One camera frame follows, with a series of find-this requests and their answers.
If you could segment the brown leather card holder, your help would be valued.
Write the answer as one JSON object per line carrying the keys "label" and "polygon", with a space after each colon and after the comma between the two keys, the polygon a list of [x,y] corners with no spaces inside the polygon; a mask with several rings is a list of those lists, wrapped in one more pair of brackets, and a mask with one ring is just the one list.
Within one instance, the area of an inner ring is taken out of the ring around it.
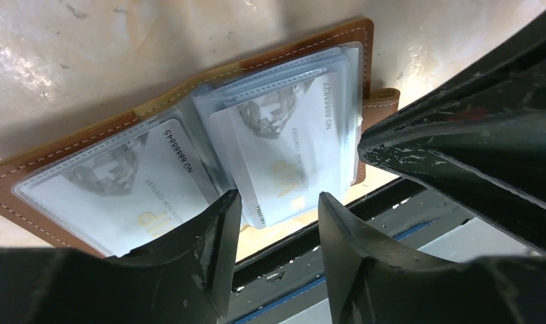
{"label": "brown leather card holder", "polygon": [[333,112],[342,124],[341,163],[347,170],[348,183],[343,194],[334,195],[344,198],[352,186],[365,178],[365,165],[356,150],[360,135],[395,113],[400,98],[394,88],[370,87],[374,31],[371,19],[352,20],[267,53],[204,72],[116,117],[0,161],[0,215],[53,246],[107,257],[16,196],[14,187],[38,171],[122,132],[176,119],[217,191],[214,203],[226,191],[238,188],[223,158],[218,133],[209,124],[210,116],[329,72],[337,74],[342,87],[342,101]]}

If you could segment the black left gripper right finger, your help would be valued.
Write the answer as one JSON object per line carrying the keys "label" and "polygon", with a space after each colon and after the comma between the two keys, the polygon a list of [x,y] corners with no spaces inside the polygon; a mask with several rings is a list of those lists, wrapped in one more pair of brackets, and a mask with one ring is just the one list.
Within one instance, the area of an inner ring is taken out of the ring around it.
{"label": "black left gripper right finger", "polygon": [[484,256],[465,263],[441,259],[362,223],[330,193],[319,221],[350,234],[362,259],[326,275],[334,323],[546,323],[546,256]]}

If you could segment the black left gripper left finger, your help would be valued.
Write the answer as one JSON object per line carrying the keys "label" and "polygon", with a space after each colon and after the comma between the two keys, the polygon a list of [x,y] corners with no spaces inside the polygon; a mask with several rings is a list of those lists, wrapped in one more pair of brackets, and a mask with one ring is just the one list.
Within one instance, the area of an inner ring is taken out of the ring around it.
{"label": "black left gripper left finger", "polygon": [[242,199],[121,257],[0,248],[0,323],[217,323],[228,314]]}

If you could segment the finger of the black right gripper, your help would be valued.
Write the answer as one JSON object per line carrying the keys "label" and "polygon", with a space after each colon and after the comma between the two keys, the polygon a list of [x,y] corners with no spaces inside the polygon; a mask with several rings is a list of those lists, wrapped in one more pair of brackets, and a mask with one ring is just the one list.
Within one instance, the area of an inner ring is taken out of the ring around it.
{"label": "finger of the black right gripper", "polygon": [[367,129],[358,155],[546,253],[546,10]]}

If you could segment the silver VIP card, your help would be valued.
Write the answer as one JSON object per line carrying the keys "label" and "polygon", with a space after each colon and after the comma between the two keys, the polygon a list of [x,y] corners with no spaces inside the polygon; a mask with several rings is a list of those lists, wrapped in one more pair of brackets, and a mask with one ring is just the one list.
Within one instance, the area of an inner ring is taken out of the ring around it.
{"label": "silver VIP card", "polygon": [[108,257],[166,234],[217,198],[176,119],[122,132],[38,171],[13,191]]}
{"label": "silver VIP card", "polygon": [[210,116],[252,227],[313,210],[321,192],[345,192],[342,124],[333,112],[341,101],[329,72]]}

